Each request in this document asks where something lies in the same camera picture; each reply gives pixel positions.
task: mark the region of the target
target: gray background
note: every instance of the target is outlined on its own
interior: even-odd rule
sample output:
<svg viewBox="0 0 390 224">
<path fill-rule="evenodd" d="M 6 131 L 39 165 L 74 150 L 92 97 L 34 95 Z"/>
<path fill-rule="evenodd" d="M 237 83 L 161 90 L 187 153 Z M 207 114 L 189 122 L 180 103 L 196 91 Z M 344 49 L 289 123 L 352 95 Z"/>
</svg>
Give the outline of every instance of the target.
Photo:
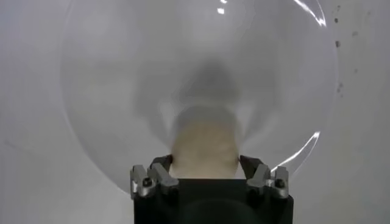
<svg viewBox="0 0 390 224">
<path fill-rule="evenodd" d="M 49 94 L 58 88 L 50 85 L 59 82 L 51 74 L 58 72 L 68 3 L 0 3 L 2 224 L 131 223 L 129 196 L 80 149 L 61 102 Z M 328 24 L 340 41 L 342 85 L 319 150 L 291 184 L 295 222 L 388 223 L 390 2 L 320 3 L 328 18 L 338 19 Z"/>
</svg>

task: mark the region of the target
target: clear bowl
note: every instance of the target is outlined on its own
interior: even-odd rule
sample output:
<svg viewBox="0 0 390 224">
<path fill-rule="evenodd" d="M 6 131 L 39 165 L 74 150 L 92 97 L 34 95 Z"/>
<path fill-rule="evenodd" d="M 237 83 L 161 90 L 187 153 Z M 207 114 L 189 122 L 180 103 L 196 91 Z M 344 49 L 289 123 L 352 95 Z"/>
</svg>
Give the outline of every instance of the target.
<svg viewBox="0 0 390 224">
<path fill-rule="evenodd" d="M 62 42 L 69 123 L 127 192 L 131 166 L 169 154 L 194 105 L 234 114 L 240 154 L 294 175 L 337 78 L 335 42 L 310 0 L 73 1 Z"/>
</svg>

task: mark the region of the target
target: screw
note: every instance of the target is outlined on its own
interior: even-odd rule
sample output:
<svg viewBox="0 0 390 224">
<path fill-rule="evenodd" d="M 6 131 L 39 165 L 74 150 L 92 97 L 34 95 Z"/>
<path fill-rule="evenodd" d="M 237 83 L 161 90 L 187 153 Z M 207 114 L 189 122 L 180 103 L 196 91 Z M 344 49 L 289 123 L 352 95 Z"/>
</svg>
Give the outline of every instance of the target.
<svg viewBox="0 0 390 224">
<path fill-rule="evenodd" d="M 145 178 L 142 181 L 142 186 L 144 186 L 144 187 L 150 187 L 150 186 L 152 186 L 152 184 L 153 184 L 153 181 L 149 177 Z"/>
<path fill-rule="evenodd" d="M 282 179 L 275 180 L 275 187 L 284 188 L 286 186 L 285 182 Z"/>
</svg>

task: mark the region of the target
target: silver metal bracket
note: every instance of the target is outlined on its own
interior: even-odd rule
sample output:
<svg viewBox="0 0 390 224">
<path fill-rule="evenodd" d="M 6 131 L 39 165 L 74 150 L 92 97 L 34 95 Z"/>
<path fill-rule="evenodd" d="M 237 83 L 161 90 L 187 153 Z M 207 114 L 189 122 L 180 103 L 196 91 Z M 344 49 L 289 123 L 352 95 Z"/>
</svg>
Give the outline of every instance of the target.
<svg viewBox="0 0 390 224">
<path fill-rule="evenodd" d="M 278 167 L 275 176 L 265 164 L 259 164 L 253 178 L 247 180 L 250 191 L 255 191 L 258 196 L 263 196 L 265 189 L 271 189 L 271 197 L 288 198 L 288 171 L 285 167 Z"/>
<path fill-rule="evenodd" d="M 288 198 L 288 171 L 285 167 L 278 166 L 276 169 L 271 189 L 274 198 Z"/>
<path fill-rule="evenodd" d="M 140 197 L 150 197 L 154 195 L 156 182 L 148 177 L 142 165 L 133 166 L 130 171 L 130 194 L 134 199 L 136 195 Z"/>
<path fill-rule="evenodd" d="M 179 188 L 179 180 L 170 176 L 160 163 L 153 163 L 147 174 L 160 185 L 163 194 Z"/>
<path fill-rule="evenodd" d="M 156 188 L 160 187 L 163 194 L 168 195 L 179 188 L 179 180 L 170 176 L 160 163 L 153 163 L 147 170 L 142 165 L 133 166 L 130 171 L 130 194 L 134 199 L 151 197 Z"/>
<path fill-rule="evenodd" d="M 254 190 L 259 196 L 262 196 L 269 179 L 271 179 L 271 171 L 268 166 L 259 164 L 253 178 L 247 180 L 249 190 Z"/>
</svg>

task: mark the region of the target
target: beige foam block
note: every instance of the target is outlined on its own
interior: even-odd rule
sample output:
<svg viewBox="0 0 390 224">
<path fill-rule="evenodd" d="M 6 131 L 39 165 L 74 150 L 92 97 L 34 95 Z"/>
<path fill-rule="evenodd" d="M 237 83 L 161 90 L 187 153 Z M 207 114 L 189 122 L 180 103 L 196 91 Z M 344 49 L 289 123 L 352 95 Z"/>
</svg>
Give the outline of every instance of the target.
<svg viewBox="0 0 390 224">
<path fill-rule="evenodd" d="M 176 178 L 234 178 L 235 132 L 215 122 L 192 122 L 178 133 L 172 155 L 170 173 Z"/>
</svg>

